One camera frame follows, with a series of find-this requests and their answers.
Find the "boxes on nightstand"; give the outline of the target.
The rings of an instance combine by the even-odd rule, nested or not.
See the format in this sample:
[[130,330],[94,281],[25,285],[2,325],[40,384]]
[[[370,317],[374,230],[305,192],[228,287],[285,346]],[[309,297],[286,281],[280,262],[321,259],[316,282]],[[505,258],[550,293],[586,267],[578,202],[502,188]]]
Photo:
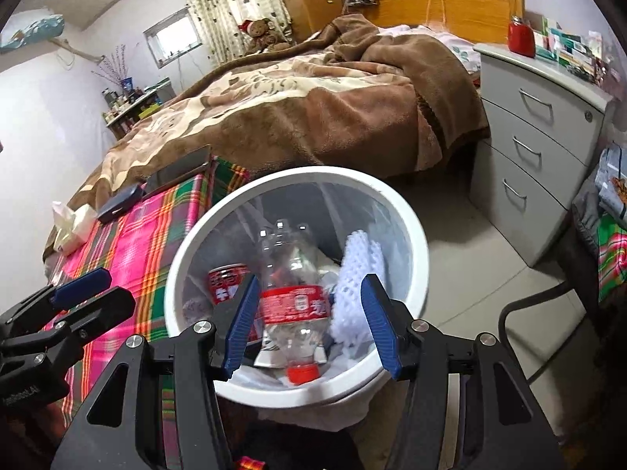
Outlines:
[[603,35],[566,32],[555,19],[542,17],[540,30],[534,30],[536,55],[552,61],[579,79],[602,86],[608,73],[603,59]]

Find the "black smartphone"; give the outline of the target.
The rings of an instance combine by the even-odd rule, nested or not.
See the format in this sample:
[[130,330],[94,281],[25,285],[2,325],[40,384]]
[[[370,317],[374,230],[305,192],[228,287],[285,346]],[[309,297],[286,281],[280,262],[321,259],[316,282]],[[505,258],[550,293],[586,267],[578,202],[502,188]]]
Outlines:
[[168,190],[194,175],[205,172],[210,166],[210,159],[212,159],[212,155],[210,155],[209,146],[203,146],[203,148],[176,159],[173,163],[164,166],[148,177],[143,186],[143,197],[149,199],[149,197]]

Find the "black chair frame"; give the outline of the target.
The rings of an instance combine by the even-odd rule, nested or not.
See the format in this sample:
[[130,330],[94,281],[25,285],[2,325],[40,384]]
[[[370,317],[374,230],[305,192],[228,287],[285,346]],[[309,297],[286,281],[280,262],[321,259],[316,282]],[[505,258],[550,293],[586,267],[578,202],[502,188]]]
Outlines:
[[504,305],[497,333],[532,385],[569,347],[582,325],[590,323],[602,344],[613,346],[625,319],[624,284],[600,299],[597,287],[574,278]]

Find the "pink plaid tablecloth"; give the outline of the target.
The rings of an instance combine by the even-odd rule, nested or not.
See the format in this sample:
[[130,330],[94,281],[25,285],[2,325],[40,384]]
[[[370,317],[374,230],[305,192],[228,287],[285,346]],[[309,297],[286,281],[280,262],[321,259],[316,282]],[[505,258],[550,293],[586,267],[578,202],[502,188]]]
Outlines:
[[[58,261],[58,269],[71,278],[102,266],[114,286],[128,290],[135,299],[130,318],[87,344],[81,361],[67,372],[70,390],[62,412],[69,427],[100,374],[130,336],[141,335],[148,342],[170,338],[165,293],[174,256],[201,216],[248,179],[241,166],[214,157],[205,172],[140,202],[116,222],[97,225],[81,249]],[[184,469],[174,441],[166,445],[166,458],[164,469]]]

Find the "clear plastic cola bottle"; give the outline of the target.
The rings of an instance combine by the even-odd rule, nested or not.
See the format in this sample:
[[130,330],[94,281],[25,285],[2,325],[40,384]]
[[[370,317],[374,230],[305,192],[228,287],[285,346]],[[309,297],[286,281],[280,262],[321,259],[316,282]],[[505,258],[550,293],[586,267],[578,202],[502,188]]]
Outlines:
[[317,354],[330,322],[319,249],[305,224],[279,219],[259,233],[259,251],[264,333],[254,365],[284,371],[292,385],[317,380]]

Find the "red jar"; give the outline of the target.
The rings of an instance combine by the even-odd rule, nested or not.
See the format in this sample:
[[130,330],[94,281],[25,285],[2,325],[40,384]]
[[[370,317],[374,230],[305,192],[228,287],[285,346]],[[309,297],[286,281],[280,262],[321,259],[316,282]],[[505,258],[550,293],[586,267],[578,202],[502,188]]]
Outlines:
[[536,56],[536,43],[533,29],[520,16],[511,18],[508,28],[508,49],[510,52],[533,58]]

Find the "brown fleece blanket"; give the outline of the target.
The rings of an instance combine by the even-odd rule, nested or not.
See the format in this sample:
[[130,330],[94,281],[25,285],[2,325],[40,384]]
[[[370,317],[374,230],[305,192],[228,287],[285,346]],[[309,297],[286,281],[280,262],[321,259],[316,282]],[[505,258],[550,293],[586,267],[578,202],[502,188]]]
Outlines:
[[100,208],[199,148],[254,177],[321,164],[388,178],[488,133],[472,76],[441,40],[343,15],[300,45],[212,70],[117,141],[69,206]]

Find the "small window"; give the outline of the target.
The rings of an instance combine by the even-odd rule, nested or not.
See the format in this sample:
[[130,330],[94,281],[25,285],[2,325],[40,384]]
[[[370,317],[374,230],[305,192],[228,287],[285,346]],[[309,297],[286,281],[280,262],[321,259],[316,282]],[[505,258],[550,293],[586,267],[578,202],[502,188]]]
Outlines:
[[202,45],[200,34],[187,7],[143,32],[158,68],[163,68]]

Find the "white trash bin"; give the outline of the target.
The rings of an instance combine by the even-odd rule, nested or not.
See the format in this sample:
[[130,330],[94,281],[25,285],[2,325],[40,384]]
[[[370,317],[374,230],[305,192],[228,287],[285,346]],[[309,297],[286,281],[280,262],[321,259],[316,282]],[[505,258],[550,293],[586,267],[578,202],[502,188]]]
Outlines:
[[334,403],[385,377],[359,298],[365,275],[377,275],[412,315],[423,311],[428,290],[428,247],[415,211],[382,181],[337,166],[253,181],[194,224],[166,283],[170,336],[214,318],[233,297],[233,284],[209,278],[232,265],[260,283],[252,339],[270,347],[217,392],[258,409]]

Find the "grey drawer nightstand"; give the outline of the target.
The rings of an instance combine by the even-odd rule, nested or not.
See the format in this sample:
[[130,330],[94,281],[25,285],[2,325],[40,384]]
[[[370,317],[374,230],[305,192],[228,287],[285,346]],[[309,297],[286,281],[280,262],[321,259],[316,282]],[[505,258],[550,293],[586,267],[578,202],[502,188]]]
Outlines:
[[476,149],[470,200],[533,266],[558,235],[616,100],[548,61],[492,43],[474,49],[490,135]]

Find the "dark blue glasses case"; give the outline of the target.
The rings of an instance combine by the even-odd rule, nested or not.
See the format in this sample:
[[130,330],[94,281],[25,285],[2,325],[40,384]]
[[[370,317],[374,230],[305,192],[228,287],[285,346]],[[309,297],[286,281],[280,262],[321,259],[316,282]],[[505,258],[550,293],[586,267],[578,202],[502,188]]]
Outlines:
[[128,213],[137,205],[143,196],[141,184],[124,188],[109,199],[98,211],[98,221],[109,224]]

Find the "soft tissue pack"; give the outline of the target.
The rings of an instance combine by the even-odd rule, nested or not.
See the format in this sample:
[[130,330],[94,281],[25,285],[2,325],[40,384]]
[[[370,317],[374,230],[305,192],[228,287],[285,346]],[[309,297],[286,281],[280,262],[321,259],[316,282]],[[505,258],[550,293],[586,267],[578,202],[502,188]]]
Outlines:
[[87,204],[72,210],[62,202],[53,202],[52,212],[56,230],[53,248],[70,256],[87,242],[97,222],[97,211]]

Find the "wooden headboard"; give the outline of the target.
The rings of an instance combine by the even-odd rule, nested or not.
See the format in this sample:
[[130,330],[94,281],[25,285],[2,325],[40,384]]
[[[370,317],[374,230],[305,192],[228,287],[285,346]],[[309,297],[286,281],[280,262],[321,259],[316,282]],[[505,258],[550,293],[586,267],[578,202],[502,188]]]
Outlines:
[[361,10],[378,27],[426,25],[471,43],[507,43],[512,17],[525,12],[525,0],[376,0]]

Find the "cluttered white shelf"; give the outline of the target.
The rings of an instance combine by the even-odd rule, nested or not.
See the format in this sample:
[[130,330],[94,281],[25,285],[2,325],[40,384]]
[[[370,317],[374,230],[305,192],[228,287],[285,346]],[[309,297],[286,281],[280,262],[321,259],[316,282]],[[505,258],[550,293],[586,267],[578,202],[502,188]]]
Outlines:
[[134,92],[126,99],[119,98],[114,107],[103,114],[105,126],[116,140],[120,140],[131,132],[136,123],[156,114],[174,97],[170,79],[163,79],[140,94]]

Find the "dried branches in vase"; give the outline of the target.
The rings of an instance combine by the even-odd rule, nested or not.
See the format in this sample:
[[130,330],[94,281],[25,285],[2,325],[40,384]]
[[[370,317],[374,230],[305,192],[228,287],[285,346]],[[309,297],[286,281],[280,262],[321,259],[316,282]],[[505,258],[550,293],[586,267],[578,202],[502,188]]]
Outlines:
[[94,74],[126,94],[132,92],[134,85],[127,67],[127,46],[118,45],[111,54],[101,56]]

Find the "patterned window curtain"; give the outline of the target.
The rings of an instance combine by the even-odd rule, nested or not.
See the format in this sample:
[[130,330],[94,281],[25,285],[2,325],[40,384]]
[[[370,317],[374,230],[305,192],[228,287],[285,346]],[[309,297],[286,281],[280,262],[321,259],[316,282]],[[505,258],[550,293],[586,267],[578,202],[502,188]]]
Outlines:
[[200,29],[208,57],[219,65],[245,55],[252,45],[241,26],[247,20],[267,19],[279,36],[292,38],[292,19],[284,0],[186,0]]

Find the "red milk can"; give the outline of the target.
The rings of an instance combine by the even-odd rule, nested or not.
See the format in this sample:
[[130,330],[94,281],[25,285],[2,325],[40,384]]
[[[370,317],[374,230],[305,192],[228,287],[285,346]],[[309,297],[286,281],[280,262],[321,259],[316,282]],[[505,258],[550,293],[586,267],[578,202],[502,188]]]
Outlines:
[[[249,268],[243,263],[233,263],[214,268],[207,274],[209,297],[214,306],[235,297],[238,287],[242,283]],[[256,344],[263,339],[264,325],[260,311],[255,313],[252,328],[249,333],[249,343]]]

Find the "teddy bear with santa hat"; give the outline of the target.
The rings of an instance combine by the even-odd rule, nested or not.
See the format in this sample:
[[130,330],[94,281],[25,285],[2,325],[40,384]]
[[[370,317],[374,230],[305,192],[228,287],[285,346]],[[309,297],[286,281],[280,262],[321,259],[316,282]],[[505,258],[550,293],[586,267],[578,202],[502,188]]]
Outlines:
[[282,51],[290,47],[288,40],[271,27],[267,18],[247,19],[239,25],[239,30],[251,39],[245,50],[246,55]]

